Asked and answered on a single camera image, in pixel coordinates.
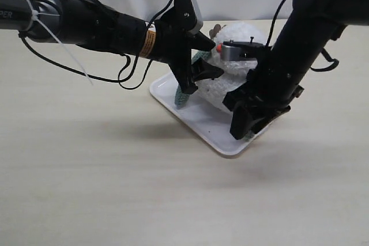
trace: white tray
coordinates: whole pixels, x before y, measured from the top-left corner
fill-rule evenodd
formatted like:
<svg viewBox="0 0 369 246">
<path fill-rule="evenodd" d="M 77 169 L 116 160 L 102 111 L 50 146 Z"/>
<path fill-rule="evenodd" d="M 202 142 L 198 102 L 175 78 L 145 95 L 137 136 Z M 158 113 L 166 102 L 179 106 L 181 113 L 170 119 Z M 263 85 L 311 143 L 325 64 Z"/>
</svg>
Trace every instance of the white tray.
<svg viewBox="0 0 369 246">
<path fill-rule="evenodd" d="M 239 157 L 248 145 L 268 128 L 267 126 L 249 141 L 237 141 L 229 133 L 232 116 L 215 108 L 196 93 L 190 96 L 184 108 L 177 109 L 174 103 L 177 86 L 174 75 L 168 73 L 151 84 L 150 93 L 222 157 Z"/>
</svg>

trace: green fabric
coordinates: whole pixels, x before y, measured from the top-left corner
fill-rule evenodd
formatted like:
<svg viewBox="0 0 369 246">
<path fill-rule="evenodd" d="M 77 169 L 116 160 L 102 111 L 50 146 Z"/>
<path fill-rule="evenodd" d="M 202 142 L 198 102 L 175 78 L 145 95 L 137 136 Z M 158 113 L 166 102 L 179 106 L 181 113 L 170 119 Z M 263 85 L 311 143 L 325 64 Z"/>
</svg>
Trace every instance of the green fabric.
<svg viewBox="0 0 369 246">
<path fill-rule="evenodd" d="M 205 52 L 205 51 L 198 51 L 192 58 L 191 62 L 192 64 L 195 63 L 197 60 L 202 58 L 203 60 L 208 60 L 212 56 L 211 52 Z M 177 107 L 177 109 L 183 108 L 187 101 L 189 100 L 190 95 L 182 93 L 182 90 L 180 89 L 180 86 L 177 87 L 177 91 L 175 93 L 174 103 Z"/>
</svg>

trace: zip tie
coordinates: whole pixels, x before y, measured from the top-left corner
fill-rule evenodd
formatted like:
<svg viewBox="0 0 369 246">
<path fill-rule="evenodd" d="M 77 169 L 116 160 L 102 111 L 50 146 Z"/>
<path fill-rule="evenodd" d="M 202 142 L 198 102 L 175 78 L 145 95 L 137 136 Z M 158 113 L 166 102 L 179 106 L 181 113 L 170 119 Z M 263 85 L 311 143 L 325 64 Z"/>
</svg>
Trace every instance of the zip tie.
<svg viewBox="0 0 369 246">
<path fill-rule="evenodd" d="M 54 35 L 54 33 L 38 18 L 38 15 L 43 14 L 46 16 L 60 16 L 58 14 L 45 14 L 45 13 L 39 13 L 37 10 L 35 10 L 30 2 L 30 0 L 26 0 L 29 8 L 32 11 L 32 17 L 31 17 L 31 21 L 37 21 L 43 28 L 45 28 L 45 30 L 64 48 L 64 50 L 71 56 L 71 58 L 80 66 L 80 68 L 82 69 L 83 73 L 86 75 L 88 81 L 91 83 L 91 85 L 93 85 L 90 76 L 87 74 L 86 70 L 84 69 L 82 63 L 80 63 L 78 61 L 78 59 L 68 50 L 68 48 L 65 47 L 65 45 L 57 38 L 57 36 Z"/>
</svg>

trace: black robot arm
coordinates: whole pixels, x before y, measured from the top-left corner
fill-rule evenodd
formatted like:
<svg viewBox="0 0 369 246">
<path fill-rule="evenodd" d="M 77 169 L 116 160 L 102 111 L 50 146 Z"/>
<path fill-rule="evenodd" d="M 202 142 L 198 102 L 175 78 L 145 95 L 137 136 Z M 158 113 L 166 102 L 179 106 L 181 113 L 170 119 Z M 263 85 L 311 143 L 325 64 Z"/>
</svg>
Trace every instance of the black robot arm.
<svg viewBox="0 0 369 246">
<path fill-rule="evenodd" d="M 337 40 L 348 25 L 368 24 L 369 0 L 293 0 L 293 12 L 272 47 L 227 42 L 227 47 L 240 48 L 242 55 L 258 60 L 247 82 L 224 99 L 233 112 L 231 134 L 236 139 L 250 131 L 257 134 L 289 112 L 318 55 L 329 57 L 324 50 L 327 42 Z M 330 61 L 337 66 L 337 60 Z"/>
<path fill-rule="evenodd" d="M 30 1 L 40 21 L 62 43 L 166 63 L 183 93 L 194 93 L 199 80 L 223 74 L 204 60 L 191 64 L 192 49 L 210 51 L 214 47 L 214 42 L 200 32 L 203 22 L 196 0 L 171 0 L 173 7 L 152 22 L 119 13 L 98 0 Z M 18 30 L 39 43 L 56 43 L 31 18 L 27 0 L 0 0 L 0 29 Z"/>
</svg>

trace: table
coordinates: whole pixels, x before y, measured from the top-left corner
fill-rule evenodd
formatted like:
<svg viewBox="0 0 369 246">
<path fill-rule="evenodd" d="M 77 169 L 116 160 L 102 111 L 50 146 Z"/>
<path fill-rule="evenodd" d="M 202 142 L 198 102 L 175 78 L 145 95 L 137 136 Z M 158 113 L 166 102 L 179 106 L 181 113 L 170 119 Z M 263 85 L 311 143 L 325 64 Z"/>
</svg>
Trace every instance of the table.
<svg viewBox="0 0 369 246">
<path fill-rule="evenodd" d="M 230 22 L 203 32 L 215 23 Z M 237 160 L 149 95 L 166 65 L 132 92 L 91 86 L 16 32 L 0 38 L 0 245 L 369 245 L 368 28 L 327 45 L 339 67 L 309 72 L 292 111 Z M 60 46 L 32 45 L 75 67 Z M 69 49 L 90 74 L 116 78 L 124 62 Z"/>
</svg>

